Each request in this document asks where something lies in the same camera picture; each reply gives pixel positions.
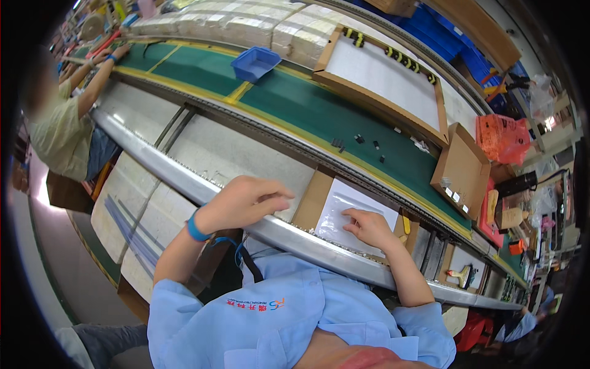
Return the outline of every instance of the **cardboard tray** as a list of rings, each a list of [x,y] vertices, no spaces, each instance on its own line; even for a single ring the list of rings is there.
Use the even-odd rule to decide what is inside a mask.
[[[326,199],[328,196],[328,192],[330,192],[330,187],[332,186],[332,181],[334,177],[328,175],[320,170],[316,170],[313,174],[311,180],[309,181],[309,185],[299,202],[299,207],[297,208],[295,215],[293,216],[292,223],[303,228],[303,229],[310,229],[315,228],[317,222],[320,219],[322,214],[322,209],[324,204],[326,203]],[[393,229],[394,235],[397,237],[405,236],[404,245],[408,252],[411,254],[414,250],[414,246],[416,243],[416,238],[418,237],[418,229],[420,223],[417,218],[412,217],[408,214],[403,214],[410,220],[410,233],[405,234],[404,232],[404,219],[402,215],[401,209],[394,209],[397,210],[399,213],[398,219],[395,223],[395,227]],[[378,256],[373,256],[376,260],[379,260],[386,265],[389,265],[389,262],[386,259],[383,259]]]
[[[450,144],[442,150],[430,185],[465,218],[477,220],[490,178],[490,161],[460,123],[449,127],[449,136]],[[450,181],[448,187],[441,185],[443,178]],[[453,196],[457,195],[459,200],[454,201]]]
[[[436,130],[427,122],[416,117],[411,112],[405,110],[394,102],[370,91],[356,83],[341,78],[335,74],[326,71],[326,67],[332,52],[338,42],[341,33],[345,29],[345,26],[338,24],[336,29],[330,36],[328,44],[324,48],[320,58],[317,61],[316,67],[312,72],[312,79],[325,84],[335,91],[340,93],[344,98],[350,100],[353,103],[361,105],[363,108],[370,110],[372,113],[386,120],[392,126],[396,126],[396,123],[401,122],[411,128],[415,128],[421,134],[425,135],[428,139],[432,140],[436,145],[445,148],[448,146],[448,133],[447,133],[447,113],[444,107],[443,90],[440,82],[433,85],[435,98],[437,102],[437,113],[439,130]],[[379,47],[387,47],[378,40],[373,40],[365,36],[365,42],[377,45]]]

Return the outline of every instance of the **hand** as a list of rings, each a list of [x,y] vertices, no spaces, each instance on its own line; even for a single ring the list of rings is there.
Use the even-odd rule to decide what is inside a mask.
[[[109,56],[112,52],[113,52],[113,50],[106,48],[103,51],[96,54],[94,56],[94,58],[92,59],[92,62],[94,63],[94,65],[98,65],[98,64],[104,62],[104,59],[106,59],[107,56]]]
[[[342,228],[364,243],[383,252],[397,243],[401,245],[381,214],[355,208],[346,209],[341,214],[351,216],[350,223]]]
[[[286,198],[293,197],[295,194],[279,181],[240,175],[196,212],[195,225],[203,234],[243,228],[265,215],[288,209]]]
[[[129,44],[125,44],[117,47],[117,49],[113,52],[113,56],[116,57],[117,60],[121,60],[121,58],[123,58],[128,52]]]

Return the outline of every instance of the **metal rail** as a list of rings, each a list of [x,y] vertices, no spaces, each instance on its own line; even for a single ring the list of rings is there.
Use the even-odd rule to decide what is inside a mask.
[[[213,199],[221,190],[209,179],[201,177],[135,135],[113,116],[100,109],[93,109],[90,116],[131,157],[189,200],[201,205]],[[245,230],[263,242],[293,253],[318,266],[367,283],[396,290],[388,266],[345,250],[337,244],[310,234],[275,216],[267,215],[261,221],[246,227]],[[483,296],[440,285],[434,281],[427,282],[434,297],[440,302],[504,310],[520,309],[518,304],[488,298],[481,299]]]

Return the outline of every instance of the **blue jeans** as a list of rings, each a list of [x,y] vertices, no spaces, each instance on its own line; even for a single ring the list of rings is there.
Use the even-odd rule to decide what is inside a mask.
[[[78,324],[72,329],[84,344],[95,369],[109,369],[117,354],[148,344],[148,326],[102,326]]]
[[[119,150],[119,146],[113,141],[101,127],[95,126],[90,141],[88,153],[88,168],[85,181],[91,181],[96,177],[110,158]]]

